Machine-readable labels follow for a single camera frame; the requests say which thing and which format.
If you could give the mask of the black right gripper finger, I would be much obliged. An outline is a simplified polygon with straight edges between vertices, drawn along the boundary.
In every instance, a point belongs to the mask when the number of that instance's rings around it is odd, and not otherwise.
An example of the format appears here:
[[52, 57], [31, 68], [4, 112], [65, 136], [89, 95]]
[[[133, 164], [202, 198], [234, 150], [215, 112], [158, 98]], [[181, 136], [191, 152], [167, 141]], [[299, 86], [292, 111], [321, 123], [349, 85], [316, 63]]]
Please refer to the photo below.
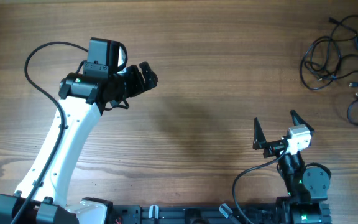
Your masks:
[[311, 134], [314, 134], [315, 130], [310, 126], [295, 110], [290, 110], [291, 118], [295, 126], [305, 125]]
[[263, 149], [267, 146], [267, 140], [262, 131], [258, 118], [254, 118], [253, 149]]

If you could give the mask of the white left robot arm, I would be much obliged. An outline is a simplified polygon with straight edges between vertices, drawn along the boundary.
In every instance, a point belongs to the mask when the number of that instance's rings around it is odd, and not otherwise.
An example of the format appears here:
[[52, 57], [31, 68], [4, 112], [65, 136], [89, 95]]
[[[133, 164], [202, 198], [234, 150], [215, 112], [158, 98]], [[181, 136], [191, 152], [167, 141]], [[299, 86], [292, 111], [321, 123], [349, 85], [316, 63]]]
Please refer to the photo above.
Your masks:
[[104, 112], [157, 86], [147, 62], [128, 65], [121, 42], [92, 38], [86, 60], [69, 73], [52, 102], [56, 114], [32, 167], [12, 195], [0, 194], [0, 223], [122, 223], [111, 201], [86, 197], [67, 205], [70, 180]]

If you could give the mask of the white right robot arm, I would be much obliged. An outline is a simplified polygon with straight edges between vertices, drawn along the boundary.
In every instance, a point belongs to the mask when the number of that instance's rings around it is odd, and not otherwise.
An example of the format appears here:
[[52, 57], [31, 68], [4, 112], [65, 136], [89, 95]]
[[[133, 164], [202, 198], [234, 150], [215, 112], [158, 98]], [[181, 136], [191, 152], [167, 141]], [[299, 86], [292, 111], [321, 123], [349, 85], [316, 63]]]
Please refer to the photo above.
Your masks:
[[263, 156], [276, 157], [278, 173], [288, 195], [278, 197], [275, 210], [265, 221], [271, 223], [331, 223], [328, 190], [331, 171], [317, 162], [305, 164], [301, 151], [311, 145], [314, 129], [295, 111], [290, 111], [293, 126], [280, 140], [268, 142], [254, 119], [253, 148], [262, 149]]

